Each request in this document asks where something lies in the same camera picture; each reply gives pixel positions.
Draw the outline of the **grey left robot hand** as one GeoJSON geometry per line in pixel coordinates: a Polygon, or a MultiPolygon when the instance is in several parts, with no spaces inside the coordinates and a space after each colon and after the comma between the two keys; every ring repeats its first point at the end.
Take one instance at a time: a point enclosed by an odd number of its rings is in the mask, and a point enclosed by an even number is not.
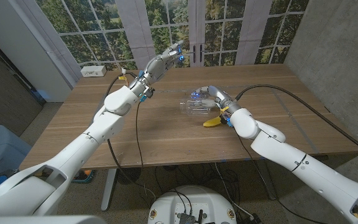
{"type": "Polygon", "coordinates": [[[181,45],[183,43],[183,40],[179,40],[169,46],[161,54],[155,56],[146,65],[144,77],[150,85],[161,80],[170,68],[172,68],[176,63],[184,60],[181,49],[181,45]]]}

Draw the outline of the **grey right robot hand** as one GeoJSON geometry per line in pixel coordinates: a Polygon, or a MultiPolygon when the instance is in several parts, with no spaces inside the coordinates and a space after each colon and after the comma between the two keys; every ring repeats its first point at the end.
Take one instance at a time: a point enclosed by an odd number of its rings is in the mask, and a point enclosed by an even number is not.
{"type": "Polygon", "coordinates": [[[191,99],[195,101],[197,106],[203,106],[205,108],[213,108],[216,106],[222,110],[227,108],[227,110],[233,111],[241,108],[237,104],[237,101],[233,100],[225,91],[212,85],[196,89],[191,94],[191,99]]]}

